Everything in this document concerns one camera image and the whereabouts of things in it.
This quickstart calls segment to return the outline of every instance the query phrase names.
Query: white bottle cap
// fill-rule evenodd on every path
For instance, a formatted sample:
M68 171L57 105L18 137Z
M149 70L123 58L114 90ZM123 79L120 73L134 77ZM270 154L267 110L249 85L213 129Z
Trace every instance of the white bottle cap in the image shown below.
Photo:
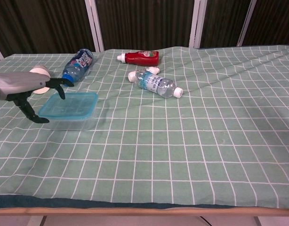
M160 72L159 67L148 67L146 70L153 74L158 74Z
M122 63L125 63L125 53L122 53L121 55L117 56L117 60L121 61Z
M130 82L136 82L136 80L137 80L136 71L130 72L128 74L128 79Z
M173 96L174 97L177 97L177 98L180 98L183 94L183 89L177 87L175 90L174 90L174 94Z
M44 75L47 75L48 77L50 77L48 69L44 65L36 65L30 70L30 72L44 74ZM35 93L35 94L43 94L43 93L46 93L47 91L49 91L49 88L48 87L43 87L41 89L35 90L33 93Z

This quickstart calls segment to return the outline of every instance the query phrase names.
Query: plastic food container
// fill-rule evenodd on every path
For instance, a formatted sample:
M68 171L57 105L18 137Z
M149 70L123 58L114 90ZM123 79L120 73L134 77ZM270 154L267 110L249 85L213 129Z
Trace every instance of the plastic food container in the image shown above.
M98 100L95 92L58 93L52 95L39 110L39 117L49 119L43 128L53 130L89 130L95 125L94 109Z

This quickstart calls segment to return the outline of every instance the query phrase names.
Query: gray robot arm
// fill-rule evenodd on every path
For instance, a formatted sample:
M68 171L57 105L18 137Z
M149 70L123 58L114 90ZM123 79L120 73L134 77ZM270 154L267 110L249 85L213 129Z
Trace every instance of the gray robot arm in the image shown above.
M25 116L35 123L48 123L49 120L40 118L28 103L27 98L34 90L49 87L56 89L62 99L65 93L60 84L73 87L67 79L49 78L44 74L32 72L8 72L0 73L0 100L14 101L15 105Z

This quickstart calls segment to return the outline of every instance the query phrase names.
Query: dark curtain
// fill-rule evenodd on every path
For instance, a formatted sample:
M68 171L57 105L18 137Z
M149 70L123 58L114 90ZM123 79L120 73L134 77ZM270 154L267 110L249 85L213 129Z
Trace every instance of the dark curtain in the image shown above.
M194 0L96 0L104 48L189 45Z
M236 46L250 0L208 0L200 48Z
M245 45L289 44L289 0L257 0Z
M0 51L95 51L84 0L0 0Z

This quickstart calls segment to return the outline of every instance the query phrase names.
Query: red ketchup bottle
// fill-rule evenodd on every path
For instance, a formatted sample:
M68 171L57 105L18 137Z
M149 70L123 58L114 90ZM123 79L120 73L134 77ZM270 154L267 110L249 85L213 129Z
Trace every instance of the red ketchup bottle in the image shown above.
M139 51L136 53L122 53L117 59L123 63L139 66L157 66L159 63L158 51Z

